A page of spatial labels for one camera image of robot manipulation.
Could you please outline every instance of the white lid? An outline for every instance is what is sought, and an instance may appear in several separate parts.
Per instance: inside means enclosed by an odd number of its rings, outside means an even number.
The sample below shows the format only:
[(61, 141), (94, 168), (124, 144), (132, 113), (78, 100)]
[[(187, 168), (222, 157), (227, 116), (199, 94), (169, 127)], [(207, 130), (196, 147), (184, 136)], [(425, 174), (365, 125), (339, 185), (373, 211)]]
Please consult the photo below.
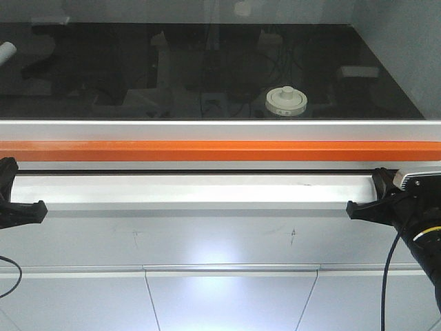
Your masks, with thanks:
[(308, 99), (305, 94), (291, 86), (274, 88), (267, 94), (267, 109), (280, 116), (298, 116), (306, 110)]

